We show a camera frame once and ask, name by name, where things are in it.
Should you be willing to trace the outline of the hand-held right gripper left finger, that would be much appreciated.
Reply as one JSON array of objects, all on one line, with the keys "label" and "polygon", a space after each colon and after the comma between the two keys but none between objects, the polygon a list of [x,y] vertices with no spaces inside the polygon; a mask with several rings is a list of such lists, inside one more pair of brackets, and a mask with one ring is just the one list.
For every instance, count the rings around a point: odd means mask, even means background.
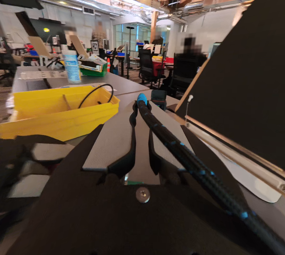
[{"label": "hand-held right gripper left finger", "polygon": [[83,171],[124,177],[132,170],[136,158],[137,113],[136,102],[132,101],[104,123],[83,164]]}]

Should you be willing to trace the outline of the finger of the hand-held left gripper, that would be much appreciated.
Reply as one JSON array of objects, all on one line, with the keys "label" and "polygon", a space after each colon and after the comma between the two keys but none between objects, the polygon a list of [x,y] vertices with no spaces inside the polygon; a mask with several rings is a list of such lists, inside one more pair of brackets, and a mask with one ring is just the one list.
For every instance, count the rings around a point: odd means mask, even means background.
[{"label": "finger of the hand-held left gripper", "polygon": [[26,162],[19,180],[12,186],[8,198],[39,197],[50,178],[48,168],[36,162]]},{"label": "finger of the hand-held left gripper", "polygon": [[59,164],[75,146],[44,135],[16,136],[17,159],[43,165]]}]

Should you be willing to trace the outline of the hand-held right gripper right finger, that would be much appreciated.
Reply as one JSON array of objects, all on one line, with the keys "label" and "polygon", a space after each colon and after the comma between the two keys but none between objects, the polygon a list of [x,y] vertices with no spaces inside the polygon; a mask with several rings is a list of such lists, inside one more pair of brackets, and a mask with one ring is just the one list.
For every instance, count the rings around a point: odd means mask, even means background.
[{"label": "hand-held right gripper right finger", "polygon": [[[162,123],[171,133],[173,133],[180,142],[182,142],[192,153],[194,153],[184,131],[179,122],[173,119],[167,111],[163,111],[152,101],[148,102],[152,114]],[[162,175],[162,171],[169,173],[170,171],[180,172],[185,171],[185,168],[166,148],[166,146],[158,139],[158,137],[150,130],[149,133],[149,157],[151,168],[156,174]]]}]

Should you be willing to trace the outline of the yellow plastic bin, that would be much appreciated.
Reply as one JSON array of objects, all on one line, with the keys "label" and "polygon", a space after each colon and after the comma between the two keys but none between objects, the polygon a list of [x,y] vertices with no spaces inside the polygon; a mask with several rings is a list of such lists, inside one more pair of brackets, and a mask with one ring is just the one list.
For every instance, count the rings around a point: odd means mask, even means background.
[{"label": "yellow plastic bin", "polygon": [[14,112],[1,139],[44,135],[60,141],[91,133],[119,111],[120,100],[101,87],[73,86],[14,93]]}]

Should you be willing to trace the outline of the black charging case with screen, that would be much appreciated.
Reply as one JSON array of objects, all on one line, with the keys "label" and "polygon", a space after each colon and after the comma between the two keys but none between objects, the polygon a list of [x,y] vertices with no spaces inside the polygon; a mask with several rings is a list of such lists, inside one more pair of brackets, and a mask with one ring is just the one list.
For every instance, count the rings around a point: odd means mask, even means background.
[{"label": "black charging case with screen", "polygon": [[158,106],[163,111],[166,111],[167,102],[166,102],[167,92],[164,90],[153,90],[151,92],[151,102]]}]

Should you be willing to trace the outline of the dark flat mat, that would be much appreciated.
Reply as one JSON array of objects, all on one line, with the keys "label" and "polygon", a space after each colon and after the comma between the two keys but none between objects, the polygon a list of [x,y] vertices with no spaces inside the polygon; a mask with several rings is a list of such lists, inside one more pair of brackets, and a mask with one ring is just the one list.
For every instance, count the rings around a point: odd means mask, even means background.
[{"label": "dark flat mat", "polygon": [[40,80],[27,80],[26,81],[27,91],[34,91],[34,90],[47,90],[51,89],[49,82],[47,79],[40,79]]}]

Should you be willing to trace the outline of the printed paper sheet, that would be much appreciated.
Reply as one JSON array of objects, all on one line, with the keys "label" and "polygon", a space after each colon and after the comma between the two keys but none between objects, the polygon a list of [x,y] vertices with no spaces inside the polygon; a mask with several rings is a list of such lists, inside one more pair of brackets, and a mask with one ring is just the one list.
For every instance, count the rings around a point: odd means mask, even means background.
[{"label": "printed paper sheet", "polygon": [[67,78],[66,71],[24,71],[21,72],[18,79],[51,79],[51,78]]}]

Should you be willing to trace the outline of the black office chair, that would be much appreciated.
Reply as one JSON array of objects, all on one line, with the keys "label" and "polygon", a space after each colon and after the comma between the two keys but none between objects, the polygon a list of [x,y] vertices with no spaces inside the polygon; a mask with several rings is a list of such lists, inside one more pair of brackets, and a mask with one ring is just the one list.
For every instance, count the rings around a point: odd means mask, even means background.
[{"label": "black office chair", "polygon": [[157,77],[153,76],[153,64],[152,64],[152,54],[151,50],[139,49],[139,62],[140,62],[140,71],[139,78],[141,79],[141,84],[146,83],[150,84],[150,89],[152,89],[153,84],[158,83],[158,88],[160,88],[161,79],[165,79],[165,75],[158,75]]},{"label": "black office chair", "polygon": [[176,54],[174,56],[173,73],[170,82],[172,96],[185,93],[200,68],[206,61],[204,54]]}]

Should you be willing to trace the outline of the white blue wipes canister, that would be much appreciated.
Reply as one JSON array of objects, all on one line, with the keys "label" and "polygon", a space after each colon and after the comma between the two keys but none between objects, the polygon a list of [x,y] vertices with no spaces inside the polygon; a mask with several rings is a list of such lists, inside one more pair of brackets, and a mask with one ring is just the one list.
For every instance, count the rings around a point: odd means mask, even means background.
[{"label": "white blue wipes canister", "polygon": [[81,72],[77,59],[77,52],[73,50],[62,51],[64,67],[67,73],[69,83],[81,83]]}]

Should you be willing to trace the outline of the red storage bin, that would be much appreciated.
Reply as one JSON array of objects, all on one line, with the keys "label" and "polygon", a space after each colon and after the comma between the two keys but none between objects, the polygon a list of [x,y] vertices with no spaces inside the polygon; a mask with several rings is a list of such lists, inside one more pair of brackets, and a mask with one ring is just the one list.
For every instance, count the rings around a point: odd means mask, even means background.
[{"label": "red storage bin", "polygon": [[154,56],[152,57],[153,64],[153,76],[157,77],[158,75],[164,74],[165,66],[172,66],[174,64],[174,58]]}]

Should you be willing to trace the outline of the cardboard board stand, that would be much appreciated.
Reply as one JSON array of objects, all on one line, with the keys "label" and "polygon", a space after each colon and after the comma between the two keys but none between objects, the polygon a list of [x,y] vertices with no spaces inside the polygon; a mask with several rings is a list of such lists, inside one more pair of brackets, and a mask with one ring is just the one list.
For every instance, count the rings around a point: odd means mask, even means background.
[{"label": "cardboard board stand", "polygon": [[48,52],[43,40],[39,36],[28,36],[31,45],[40,57],[52,59],[53,56]]},{"label": "cardboard board stand", "polygon": [[83,44],[81,43],[79,37],[77,35],[69,35],[69,38],[73,46],[75,47],[77,53],[79,54],[79,56],[82,56],[83,58],[88,58],[89,56]]}]

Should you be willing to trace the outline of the wooden stand with black board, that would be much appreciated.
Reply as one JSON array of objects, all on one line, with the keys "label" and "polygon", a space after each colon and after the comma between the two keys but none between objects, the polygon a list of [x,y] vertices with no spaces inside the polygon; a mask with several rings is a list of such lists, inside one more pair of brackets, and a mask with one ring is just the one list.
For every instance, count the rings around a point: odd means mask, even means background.
[{"label": "wooden stand with black board", "polygon": [[196,156],[267,203],[284,196],[282,3],[254,0],[176,108]]}]

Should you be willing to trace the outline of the black floor lamp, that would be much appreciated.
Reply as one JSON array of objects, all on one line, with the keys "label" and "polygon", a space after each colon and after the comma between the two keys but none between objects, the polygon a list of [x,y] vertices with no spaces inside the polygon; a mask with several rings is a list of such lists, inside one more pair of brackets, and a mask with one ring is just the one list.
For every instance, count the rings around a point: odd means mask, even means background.
[{"label": "black floor lamp", "polygon": [[128,51],[128,63],[127,63],[127,70],[131,68],[130,66],[130,52],[131,52],[131,31],[134,29],[132,26],[127,26],[127,29],[129,29],[129,51]]}]

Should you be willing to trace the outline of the dark wall screen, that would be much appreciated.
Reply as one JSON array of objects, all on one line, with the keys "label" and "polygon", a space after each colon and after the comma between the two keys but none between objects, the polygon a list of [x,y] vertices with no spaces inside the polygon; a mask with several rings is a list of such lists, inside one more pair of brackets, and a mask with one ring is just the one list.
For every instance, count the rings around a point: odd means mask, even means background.
[{"label": "dark wall screen", "polygon": [[53,37],[58,37],[60,44],[67,44],[65,24],[45,18],[30,19],[30,21],[43,42],[52,44]]}]

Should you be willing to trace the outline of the wooden support post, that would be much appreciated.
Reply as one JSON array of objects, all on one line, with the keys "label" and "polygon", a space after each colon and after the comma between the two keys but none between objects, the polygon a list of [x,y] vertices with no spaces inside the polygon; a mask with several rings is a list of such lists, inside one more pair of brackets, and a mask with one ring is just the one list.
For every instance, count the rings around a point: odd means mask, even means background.
[{"label": "wooden support post", "polygon": [[158,11],[153,11],[151,15],[151,36],[150,36],[150,42],[152,43],[153,40],[156,39],[156,22],[158,18]]}]

